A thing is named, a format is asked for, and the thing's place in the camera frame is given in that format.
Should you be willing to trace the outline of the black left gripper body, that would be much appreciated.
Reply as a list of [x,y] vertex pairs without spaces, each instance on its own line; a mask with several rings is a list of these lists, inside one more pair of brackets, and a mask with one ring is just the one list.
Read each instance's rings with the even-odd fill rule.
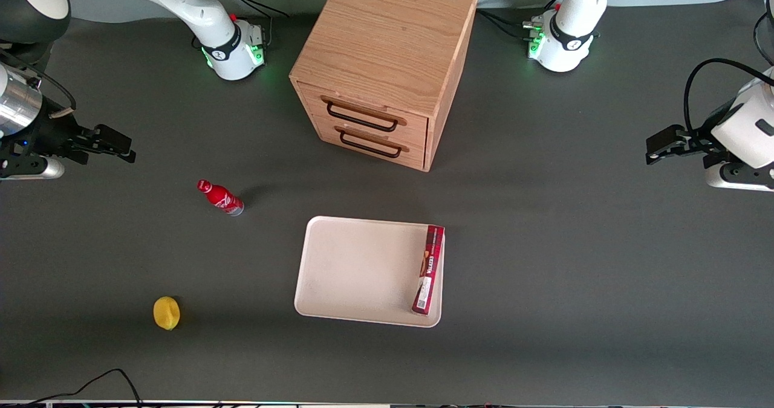
[[711,135],[711,130],[717,125],[722,124],[722,122],[732,116],[733,112],[738,110],[739,107],[733,107],[732,105],[733,102],[726,102],[721,105],[721,107],[711,112],[699,127],[694,127],[691,124],[688,110],[685,111],[686,130],[688,130],[691,136],[689,144],[694,151],[704,154],[704,167],[712,167],[721,163],[739,162],[739,158],[736,155],[732,154],[724,144],[721,144],[716,137]]

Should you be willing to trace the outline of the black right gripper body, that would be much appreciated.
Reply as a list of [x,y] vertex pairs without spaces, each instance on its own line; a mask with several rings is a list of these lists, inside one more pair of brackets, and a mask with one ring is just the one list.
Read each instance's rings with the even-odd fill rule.
[[74,114],[52,118],[62,108],[49,99],[25,129],[2,137],[2,176],[61,176],[60,158],[73,160],[73,146],[89,146],[89,133]]

